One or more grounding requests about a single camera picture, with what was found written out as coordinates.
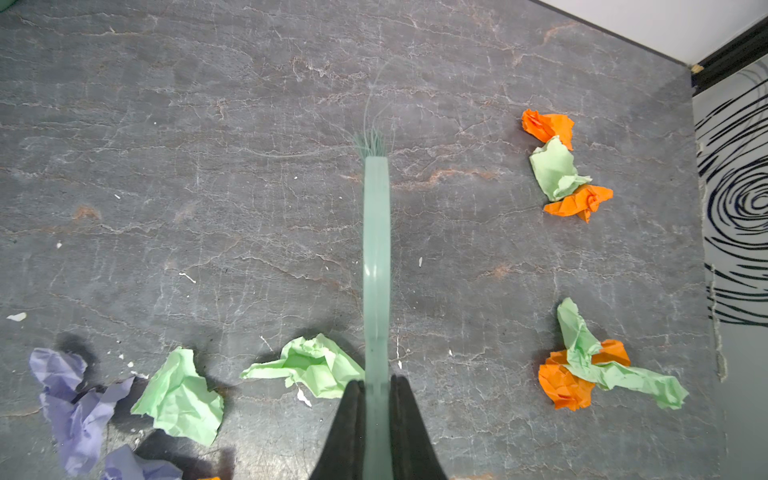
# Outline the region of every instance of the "crumpled paper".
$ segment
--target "crumpled paper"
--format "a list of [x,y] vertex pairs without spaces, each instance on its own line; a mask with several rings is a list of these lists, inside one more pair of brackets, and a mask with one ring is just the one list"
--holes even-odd
[[558,307],[558,322],[567,347],[569,372],[580,379],[596,383],[603,390],[615,386],[647,393],[662,409],[679,409],[688,396],[680,382],[673,376],[661,375],[646,369],[621,365],[610,361],[593,364],[593,356],[600,352],[601,345],[587,329],[587,323],[578,313],[578,307],[570,298]]
[[193,351],[181,347],[168,355],[165,364],[147,384],[131,413],[146,413],[153,426],[173,437],[188,437],[210,446],[223,417],[221,396],[208,391],[192,360]]
[[[605,340],[599,353],[592,356],[593,363],[617,361],[629,366],[629,357],[624,344],[618,340]],[[547,396],[554,402],[555,409],[569,408],[572,411],[592,404],[594,383],[574,376],[564,367],[568,364],[567,350],[552,352],[545,364],[538,368],[538,381]]]
[[558,135],[560,141],[568,150],[573,150],[571,139],[573,138],[574,122],[563,114],[539,114],[538,111],[526,110],[523,112],[523,130],[543,142],[548,142]]
[[592,212],[598,211],[600,203],[613,197],[614,191],[610,188],[581,185],[562,201],[545,205],[544,211],[559,217],[578,215],[583,221],[589,223],[590,215]]
[[574,167],[574,156],[555,135],[544,147],[533,151],[529,157],[533,173],[541,191],[547,194],[549,201],[565,198],[583,184],[592,181],[591,177],[582,177]]
[[351,380],[362,380],[365,371],[336,342],[322,333],[307,340],[300,336],[288,342],[273,362],[254,363],[241,379],[286,377],[286,387],[303,383],[320,399],[338,399]]
[[123,445],[104,458],[101,480],[181,480],[181,470],[165,460],[144,460]]
[[91,389],[73,404],[88,367],[82,357],[38,348],[29,357],[29,367],[43,384],[40,403],[58,443],[61,466],[69,475],[88,473],[98,461],[114,406],[131,391],[134,377],[113,383],[104,393]]

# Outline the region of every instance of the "brush handle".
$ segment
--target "brush handle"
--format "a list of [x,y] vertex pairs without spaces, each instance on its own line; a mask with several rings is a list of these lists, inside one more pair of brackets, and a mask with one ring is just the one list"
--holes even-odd
[[366,338],[364,480],[392,480],[389,440],[389,161],[366,157],[362,186],[362,319]]

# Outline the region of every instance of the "purple crumpled paper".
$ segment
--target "purple crumpled paper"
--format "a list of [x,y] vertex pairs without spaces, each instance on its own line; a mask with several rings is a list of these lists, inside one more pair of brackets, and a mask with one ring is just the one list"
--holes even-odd
[[181,480],[181,470],[165,460],[144,460],[123,445],[104,459],[101,480]]
[[72,403],[87,366],[79,355],[51,349],[34,349],[29,357],[32,374],[43,384],[43,416],[51,423],[61,466],[69,475],[88,473],[96,465],[114,405],[128,395],[134,382],[131,377],[113,383],[104,393],[91,389]]

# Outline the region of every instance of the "spiral pattern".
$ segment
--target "spiral pattern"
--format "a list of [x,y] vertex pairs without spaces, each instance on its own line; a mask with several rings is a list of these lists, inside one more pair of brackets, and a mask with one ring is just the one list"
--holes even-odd
[[768,65],[736,77],[696,125],[707,288],[714,318],[768,326]]

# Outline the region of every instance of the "orange crumpled paper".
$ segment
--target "orange crumpled paper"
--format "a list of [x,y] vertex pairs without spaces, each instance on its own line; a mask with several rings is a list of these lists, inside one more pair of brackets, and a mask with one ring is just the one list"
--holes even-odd
[[560,135],[560,141],[568,150],[573,150],[571,139],[574,136],[574,122],[567,115],[541,115],[538,111],[523,112],[523,130],[547,143],[555,135]]
[[545,205],[544,211],[559,217],[578,215],[583,221],[589,223],[589,216],[592,212],[598,211],[600,203],[613,197],[614,191],[610,188],[581,185],[563,200]]
[[[630,365],[629,356],[622,342],[608,339],[601,345],[603,348],[600,352],[592,356],[594,365],[606,362]],[[563,366],[568,364],[566,354],[567,350],[550,353],[545,364],[538,367],[538,382],[554,402],[555,409],[567,407],[575,412],[592,404],[594,383],[574,376]]]

